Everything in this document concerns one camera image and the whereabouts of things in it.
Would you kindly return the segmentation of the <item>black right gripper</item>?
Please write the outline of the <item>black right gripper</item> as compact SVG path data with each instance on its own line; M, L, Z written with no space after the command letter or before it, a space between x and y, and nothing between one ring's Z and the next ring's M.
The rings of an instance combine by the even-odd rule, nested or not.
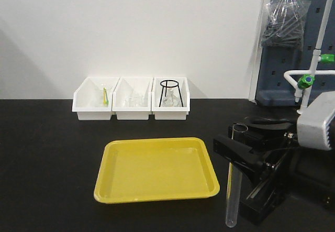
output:
M334 150L303 148L290 131L248 128L243 135L244 144L223 135L213 139L214 152L252 182L252 191L240 201L243 218L259 225L290 195L334 212Z

